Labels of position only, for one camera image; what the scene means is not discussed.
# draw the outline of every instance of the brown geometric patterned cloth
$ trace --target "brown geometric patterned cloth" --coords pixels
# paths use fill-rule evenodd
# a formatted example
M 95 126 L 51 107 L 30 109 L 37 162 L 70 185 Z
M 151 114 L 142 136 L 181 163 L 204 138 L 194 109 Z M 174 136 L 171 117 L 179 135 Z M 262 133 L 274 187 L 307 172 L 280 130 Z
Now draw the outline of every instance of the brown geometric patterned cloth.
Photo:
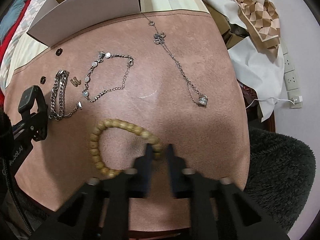
M 239 18 L 246 25 L 258 49 L 267 48 L 275 57 L 280 44 L 280 22 L 276 8 L 269 0 L 236 0 Z

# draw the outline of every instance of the chunky silver chain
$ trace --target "chunky silver chain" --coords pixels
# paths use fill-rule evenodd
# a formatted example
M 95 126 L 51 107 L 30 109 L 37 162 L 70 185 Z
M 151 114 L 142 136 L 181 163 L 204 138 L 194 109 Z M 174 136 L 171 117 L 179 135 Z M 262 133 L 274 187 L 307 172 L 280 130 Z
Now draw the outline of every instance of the chunky silver chain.
M 93 70 L 98 66 L 98 64 L 100 64 L 101 62 L 103 62 L 103 58 L 113 58 L 113 57 L 123 57 L 123 58 L 127 58 L 129 59 L 128 63 L 127 63 L 127 70 L 124 73 L 123 79 L 122 79 L 122 83 L 120 87 L 114 87 L 114 88 L 110 88 L 110 89 L 104 89 L 101 91 L 101 93 L 99 93 L 98 95 L 96 95 L 93 99 L 89 98 L 89 83 L 91 81 L 91 74 L 93 72 Z M 84 78 L 84 90 L 82 91 L 83 96 L 91 103 L 97 101 L 100 97 L 102 97 L 104 94 L 108 93 L 108 92 L 112 92 L 112 91 L 116 91 L 116 90 L 122 90 L 125 87 L 125 81 L 127 79 L 128 73 L 130 68 L 133 66 L 133 57 L 131 57 L 130 55 L 121 55 L 121 54 L 111 54 L 110 52 L 104 53 L 103 51 L 99 51 L 99 56 L 98 56 L 98 60 L 95 60 L 94 62 L 92 62 L 91 67 L 89 68 L 89 71 L 87 73 L 87 76 Z
M 147 16 L 145 16 L 144 13 L 142 13 L 142 15 L 149 21 L 149 25 L 150 26 L 153 26 L 155 29 L 156 29 L 156 34 L 154 34 L 153 38 L 155 39 L 154 40 L 154 43 L 155 44 L 161 44 L 161 46 L 164 48 L 164 50 L 169 54 L 169 56 L 175 61 L 181 75 L 183 76 L 183 79 L 186 81 L 187 83 L 187 87 L 188 87 L 188 92 L 189 92 L 189 95 L 191 97 L 191 100 L 192 102 L 194 102 L 196 105 L 198 106 L 204 106 L 206 107 L 207 105 L 207 102 L 208 102 L 208 98 L 206 95 L 204 95 L 203 93 L 201 93 L 192 83 L 191 81 L 188 79 L 188 77 L 186 76 L 186 74 L 184 73 L 183 69 L 182 69 L 182 66 L 181 66 L 181 63 L 173 56 L 173 54 L 171 53 L 171 51 L 168 49 L 167 45 L 165 44 L 164 42 L 164 38 L 166 37 L 165 33 L 164 32 L 161 32 L 159 33 L 159 31 L 157 30 L 156 28 L 156 25 L 155 25 L 155 22 L 154 21 L 151 21 Z M 191 91 L 190 91 L 190 87 L 199 95 L 199 101 L 196 102 L 194 99 L 193 99 L 193 96 L 191 94 Z
M 61 120 L 62 118 L 71 117 L 77 110 L 82 109 L 81 103 L 76 103 L 76 108 L 73 109 L 69 114 L 65 115 L 65 93 L 66 93 L 66 86 L 68 82 L 69 72 L 66 70 L 59 70 L 54 78 L 54 85 L 51 90 L 51 111 L 49 114 L 49 118 L 56 119 L 57 121 Z M 59 91 L 59 113 L 56 112 L 56 101 Z

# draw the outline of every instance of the black furry cushion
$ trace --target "black furry cushion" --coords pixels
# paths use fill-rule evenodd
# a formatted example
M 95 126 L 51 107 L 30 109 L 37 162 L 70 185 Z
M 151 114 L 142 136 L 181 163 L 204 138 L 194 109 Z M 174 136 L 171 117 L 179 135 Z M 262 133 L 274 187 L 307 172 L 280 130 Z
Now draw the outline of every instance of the black furry cushion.
M 249 128 L 250 167 L 244 191 L 288 232 L 307 202 L 316 160 L 305 143 Z

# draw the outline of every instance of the power outlet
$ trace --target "power outlet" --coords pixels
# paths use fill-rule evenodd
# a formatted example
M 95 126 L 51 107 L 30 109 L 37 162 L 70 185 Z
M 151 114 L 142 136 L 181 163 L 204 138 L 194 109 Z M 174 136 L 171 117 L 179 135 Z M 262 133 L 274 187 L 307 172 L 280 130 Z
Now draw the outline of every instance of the power outlet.
M 289 53 L 284 54 L 283 57 L 284 57 L 284 72 L 287 73 L 294 70 L 294 66 L 290 60 Z
M 284 83 L 287 91 L 299 88 L 299 79 L 296 70 L 284 74 Z
M 288 99 L 291 101 L 293 101 L 292 100 L 293 97 L 299 97 L 299 96 L 302 96 L 300 88 L 288 91 Z M 303 102 L 295 103 L 295 104 L 290 103 L 290 108 L 302 108 L 302 106 L 303 106 Z

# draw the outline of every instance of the checkered fabric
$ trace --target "checkered fabric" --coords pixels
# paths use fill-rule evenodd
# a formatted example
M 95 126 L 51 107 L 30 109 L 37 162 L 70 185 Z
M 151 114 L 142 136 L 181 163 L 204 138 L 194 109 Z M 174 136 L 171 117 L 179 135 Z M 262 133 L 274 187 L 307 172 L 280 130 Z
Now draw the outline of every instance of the checkered fabric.
M 38 13 L 45 1 L 46 0 L 31 0 L 30 5 L 28 6 L 28 9 L 23 19 L 21 20 L 17 30 L 15 31 L 9 43 L 9 46 L 4 54 L 4 58 L 2 60 L 0 68 L 0 87 L 3 91 L 5 90 L 5 84 L 8 78 L 10 62 L 14 49 L 17 46 L 22 34 L 28 31 L 33 19 L 35 18 L 36 14 Z
M 275 57 L 280 44 L 280 22 L 276 8 L 269 0 L 236 0 L 239 17 L 258 48 L 267 48 Z

